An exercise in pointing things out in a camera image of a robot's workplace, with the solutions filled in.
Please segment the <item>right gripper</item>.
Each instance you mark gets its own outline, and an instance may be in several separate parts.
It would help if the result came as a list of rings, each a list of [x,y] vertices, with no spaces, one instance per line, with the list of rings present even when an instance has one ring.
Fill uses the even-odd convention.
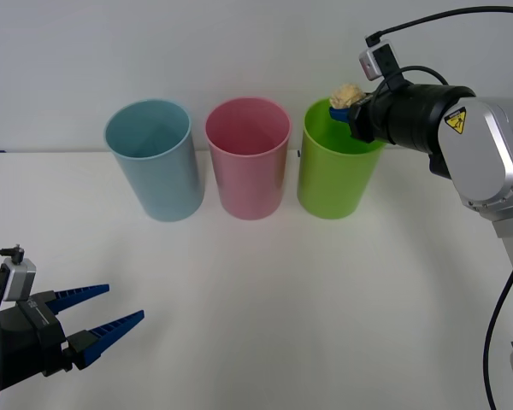
[[[380,125],[383,109],[380,107],[385,97],[380,95],[373,99],[373,94],[367,94],[354,102],[350,108],[329,108],[332,120],[349,123],[351,135],[366,144],[373,142],[384,143],[385,134]]]

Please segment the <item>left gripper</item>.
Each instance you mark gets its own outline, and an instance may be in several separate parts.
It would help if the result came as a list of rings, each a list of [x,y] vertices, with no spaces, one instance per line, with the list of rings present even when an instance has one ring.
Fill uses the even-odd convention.
[[[144,319],[144,311],[139,310],[66,338],[56,316],[108,291],[108,284],[47,290],[0,311],[2,386],[10,387],[39,373],[49,377],[59,371],[69,372],[73,364],[79,370],[86,369]],[[66,341],[65,354],[62,344]]]

